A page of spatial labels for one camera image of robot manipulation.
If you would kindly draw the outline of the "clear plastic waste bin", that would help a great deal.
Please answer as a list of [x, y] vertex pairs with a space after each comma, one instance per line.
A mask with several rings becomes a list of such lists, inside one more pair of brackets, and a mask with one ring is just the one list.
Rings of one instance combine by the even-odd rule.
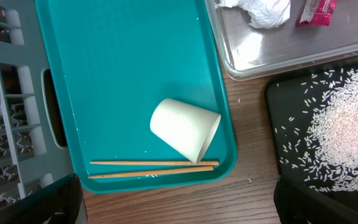
[[290, 19], [273, 29], [251, 27], [239, 7], [205, 5], [224, 68], [234, 80], [358, 63], [358, 1], [338, 1], [329, 26], [298, 26], [305, 3], [292, 1]]

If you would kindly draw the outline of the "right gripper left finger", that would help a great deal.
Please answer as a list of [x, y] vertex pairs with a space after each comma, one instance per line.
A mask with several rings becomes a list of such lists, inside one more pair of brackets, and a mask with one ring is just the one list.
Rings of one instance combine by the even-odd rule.
[[0, 210], [0, 224], [44, 222], [74, 224], [82, 201], [80, 179], [77, 174], [70, 174]]

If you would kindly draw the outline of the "wooden chopstick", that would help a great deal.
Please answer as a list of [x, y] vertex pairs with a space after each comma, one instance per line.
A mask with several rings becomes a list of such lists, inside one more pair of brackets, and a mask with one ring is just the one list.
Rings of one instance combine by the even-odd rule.
[[112, 166], [218, 166], [219, 161], [91, 161], [90, 164]]
[[99, 175], [90, 175], [88, 178], [108, 179], [108, 178], [122, 178], [122, 177], [137, 177], [143, 175], [183, 174], [183, 173], [193, 173], [193, 172], [206, 172], [212, 170], [214, 170], [214, 166], [197, 166], [197, 167], [184, 167], [184, 168], [162, 169], [162, 170], [120, 172], [120, 173], [113, 173], [113, 174], [99, 174]]

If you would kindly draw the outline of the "lower wooden chopstick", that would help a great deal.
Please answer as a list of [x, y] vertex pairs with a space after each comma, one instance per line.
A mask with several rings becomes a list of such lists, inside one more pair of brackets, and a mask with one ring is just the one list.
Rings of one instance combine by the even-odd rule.
[[143, 175], [183, 174], [183, 173], [193, 173], [193, 172], [206, 172], [212, 170], [214, 170], [214, 166], [197, 166], [197, 167], [184, 167], [184, 168], [162, 169], [162, 170], [120, 172], [120, 173], [113, 173], [113, 174], [99, 174], [99, 175], [90, 175], [88, 178], [108, 179], [108, 178], [122, 178], [122, 177], [137, 177]]

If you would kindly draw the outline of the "upper wooden chopstick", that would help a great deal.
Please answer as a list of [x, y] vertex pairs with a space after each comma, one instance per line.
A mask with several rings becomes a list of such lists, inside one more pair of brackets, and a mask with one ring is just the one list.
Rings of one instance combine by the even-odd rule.
[[112, 166], [218, 166], [219, 161], [91, 161], [90, 164]]

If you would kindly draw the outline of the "white tissue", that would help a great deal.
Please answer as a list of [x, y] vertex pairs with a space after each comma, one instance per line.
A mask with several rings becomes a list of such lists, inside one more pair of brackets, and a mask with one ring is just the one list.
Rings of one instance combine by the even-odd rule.
[[271, 29], [290, 18], [290, 0], [220, 0], [218, 7], [239, 7], [250, 15], [250, 26]]

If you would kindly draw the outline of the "white paper cup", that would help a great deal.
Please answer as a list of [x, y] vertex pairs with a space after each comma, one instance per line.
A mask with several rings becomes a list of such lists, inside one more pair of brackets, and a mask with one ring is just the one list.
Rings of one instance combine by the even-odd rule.
[[150, 120], [150, 130], [194, 164], [208, 150], [221, 115], [171, 98], [161, 101]]

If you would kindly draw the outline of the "grey plastic dish rack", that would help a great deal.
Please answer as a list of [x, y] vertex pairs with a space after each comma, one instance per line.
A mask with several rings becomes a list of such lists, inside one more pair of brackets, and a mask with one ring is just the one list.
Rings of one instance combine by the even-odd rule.
[[35, 2], [0, 1], [0, 210], [74, 174], [54, 94]]

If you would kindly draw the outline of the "teal plastic serving tray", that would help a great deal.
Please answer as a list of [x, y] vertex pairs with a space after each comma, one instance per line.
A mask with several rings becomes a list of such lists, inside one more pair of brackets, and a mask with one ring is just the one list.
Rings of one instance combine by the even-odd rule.
[[[237, 147], [203, 1], [37, 0], [35, 3], [74, 171], [95, 194], [201, 184], [232, 171]], [[102, 160], [180, 160], [150, 130], [173, 98], [221, 115], [209, 172], [118, 177], [141, 166]]]

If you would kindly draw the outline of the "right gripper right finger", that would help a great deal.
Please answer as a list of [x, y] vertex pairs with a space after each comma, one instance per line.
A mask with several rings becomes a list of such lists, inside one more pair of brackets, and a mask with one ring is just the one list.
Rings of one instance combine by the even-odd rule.
[[281, 223], [358, 224], [355, 210], [285, 177], [279, 177], [273, 201]]

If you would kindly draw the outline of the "red snack wrapper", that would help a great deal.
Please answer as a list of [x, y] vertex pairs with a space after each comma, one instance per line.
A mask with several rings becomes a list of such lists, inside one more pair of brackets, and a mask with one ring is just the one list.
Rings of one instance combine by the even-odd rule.
[[337, 0], [306, 0], [297, 25], [330, 25], [336, 4]]

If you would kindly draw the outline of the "white rice pile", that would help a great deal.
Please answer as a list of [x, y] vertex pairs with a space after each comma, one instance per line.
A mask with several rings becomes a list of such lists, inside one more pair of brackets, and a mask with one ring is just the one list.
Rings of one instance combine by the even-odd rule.
[[345, 72], [341, 69], [338, 81], [316, 81], [305, 93], [319, 84], [328, 91], [312, 112], [311, 124], [306, 129], [306, 145], [314, 155], [300, 156], [296, 168], [309, 172], [305, 181], [323, 178], [334, 182], [332, 187], [308, 186], [318, 192], [358, 192], [358, 66]]

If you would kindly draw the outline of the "black rectangular tray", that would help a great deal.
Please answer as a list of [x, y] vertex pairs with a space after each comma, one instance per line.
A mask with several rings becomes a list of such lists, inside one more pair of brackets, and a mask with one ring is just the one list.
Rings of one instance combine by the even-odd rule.
[[347, 72], [356, 66], [358, 56], [352, 56], [286, 72], [267, 83], [264, 98], [280, 175], [307, 186], [333, 186], [333, 181], [320, 177], [305, 181], [309, 172], [304, 171], [303, 166], [295, 167], [304, 153], [314, 155], [306, 145], [306, 129], [311, 124], [313, 109], [319, 106], [314, 100], [322, 99], [329, 87], [319, 84], [307, 93], [305, 90], [312, 84], [313, 74], [317, 76], [316, 81], [338, 81], [341, 69]]

